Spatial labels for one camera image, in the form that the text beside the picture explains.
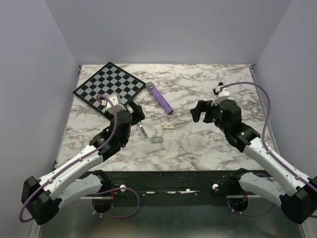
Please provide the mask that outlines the grey staple strips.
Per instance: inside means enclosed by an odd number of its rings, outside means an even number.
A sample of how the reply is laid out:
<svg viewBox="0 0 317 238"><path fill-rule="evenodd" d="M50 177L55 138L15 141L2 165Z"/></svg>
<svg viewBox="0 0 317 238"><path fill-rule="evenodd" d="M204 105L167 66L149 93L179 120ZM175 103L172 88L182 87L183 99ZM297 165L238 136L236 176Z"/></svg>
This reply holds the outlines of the grey staple strips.
<svg viewBox="0 0 317 238"><path fill-rule="evenodd" d="M163 138L161 136L151 138L151 143L153 144L162 143L162 142L163 142Z"/></svg>

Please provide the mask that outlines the small staple box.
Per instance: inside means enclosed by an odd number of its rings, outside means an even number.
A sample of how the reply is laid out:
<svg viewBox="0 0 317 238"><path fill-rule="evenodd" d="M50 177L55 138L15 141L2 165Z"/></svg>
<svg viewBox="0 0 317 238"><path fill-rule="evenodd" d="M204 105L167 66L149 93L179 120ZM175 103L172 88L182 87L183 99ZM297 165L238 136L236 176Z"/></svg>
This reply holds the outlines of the small staple box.
<svg viewBox="0 0 317 238"><path fill-rule="evenodd" d="M167 122L163 125L164 130L174 130L174 123L172 122Z"/></svg>

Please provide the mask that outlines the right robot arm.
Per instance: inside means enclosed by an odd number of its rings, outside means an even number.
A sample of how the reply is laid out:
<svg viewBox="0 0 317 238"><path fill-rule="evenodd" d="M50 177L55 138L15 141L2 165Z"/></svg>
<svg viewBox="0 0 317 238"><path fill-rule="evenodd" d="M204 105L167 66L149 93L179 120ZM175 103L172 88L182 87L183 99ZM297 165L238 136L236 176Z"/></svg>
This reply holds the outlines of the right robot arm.
<svg viewBox="0 0 317 238"><path fill-rule="evenodd" d="M260 134L242 122L241 108L234 100L224 100L217 106L212 101L199 100L190 113L194 122L205 113L204 123L214 123L231 146L256 161L275 180L269 182L239 169L225 185L219 186L218 192L239 194L244 190L257 194L280 207L296 224L302 224L317 210L317 179L300 172L267 147Z"/></svg>

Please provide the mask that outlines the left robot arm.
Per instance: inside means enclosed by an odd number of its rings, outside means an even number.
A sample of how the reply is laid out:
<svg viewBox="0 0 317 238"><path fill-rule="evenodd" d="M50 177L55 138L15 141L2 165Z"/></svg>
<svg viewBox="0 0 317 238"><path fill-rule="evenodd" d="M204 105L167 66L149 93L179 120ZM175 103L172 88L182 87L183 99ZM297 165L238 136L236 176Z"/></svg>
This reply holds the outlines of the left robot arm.
<svg viewBox="0 0 317 238"><path fill-rule="evenodd" d="M87 178L80 177L91 168L105 162L124 148L131 127L145 119L142 107L130 102L132 111L119 103L108 102L113 118L108 127L95 135L75 157L58 169L35 178L28 177L23 184L19 221L35 221L43 225L50 221L64 205L83 196L104 196L110 184L101 172Z"/></svg>

